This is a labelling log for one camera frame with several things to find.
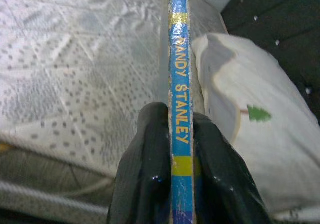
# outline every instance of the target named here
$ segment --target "mattress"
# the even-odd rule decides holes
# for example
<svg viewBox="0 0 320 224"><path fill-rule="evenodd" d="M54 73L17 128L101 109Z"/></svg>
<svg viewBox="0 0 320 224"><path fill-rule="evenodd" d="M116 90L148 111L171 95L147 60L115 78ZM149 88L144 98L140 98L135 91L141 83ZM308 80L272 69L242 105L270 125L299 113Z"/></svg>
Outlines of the mattress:
<svg viewBox="0 0 320 224"><path fill-rule="evenodd" d="M140 109L168 96L162 6L0 0L0 208L104 223ZM193 38L226 32L214 7L190 7ZM192 88L201 110L200 86Z"/></svg>

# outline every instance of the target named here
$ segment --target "white pillow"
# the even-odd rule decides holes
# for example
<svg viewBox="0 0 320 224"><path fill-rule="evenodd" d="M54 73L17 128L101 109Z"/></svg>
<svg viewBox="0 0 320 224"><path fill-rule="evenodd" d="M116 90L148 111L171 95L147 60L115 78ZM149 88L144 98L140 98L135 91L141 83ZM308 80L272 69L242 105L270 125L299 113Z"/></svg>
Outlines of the white pillow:
<svg viewBox="0 0 320 224"><path fill-rule="evenodd" d="M252 41L192 44L205 114L245 160L268 211L320 221L320 128L278 61Z"/></svg>

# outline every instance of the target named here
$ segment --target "christmas tree design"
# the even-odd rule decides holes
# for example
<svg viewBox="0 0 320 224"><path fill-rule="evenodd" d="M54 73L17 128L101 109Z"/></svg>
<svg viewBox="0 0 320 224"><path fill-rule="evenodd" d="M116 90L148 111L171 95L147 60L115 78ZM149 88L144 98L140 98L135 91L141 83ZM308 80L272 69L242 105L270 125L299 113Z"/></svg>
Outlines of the christmas tree design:
<svg viewBox="0 0 320 224"><path fill-rule="evenodd" d="M263 108L259 108L256 106L247 105L248 110L240 110L240 113L249 115L249 119L251 122L267 122L272 116Z"/></svg>

